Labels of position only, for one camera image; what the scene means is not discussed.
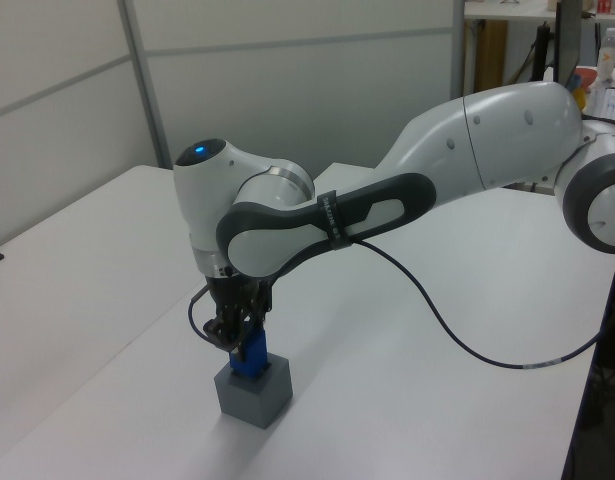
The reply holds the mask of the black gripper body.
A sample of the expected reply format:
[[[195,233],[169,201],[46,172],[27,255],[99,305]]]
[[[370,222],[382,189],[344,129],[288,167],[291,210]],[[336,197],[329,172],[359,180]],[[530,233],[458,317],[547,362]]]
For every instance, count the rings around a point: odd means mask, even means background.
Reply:
[[[216,305],[238,304],[249,311],[250,302],[260,285],[270,285],[269,281],[234,275],[224,278],[206,278],[209,293]]]

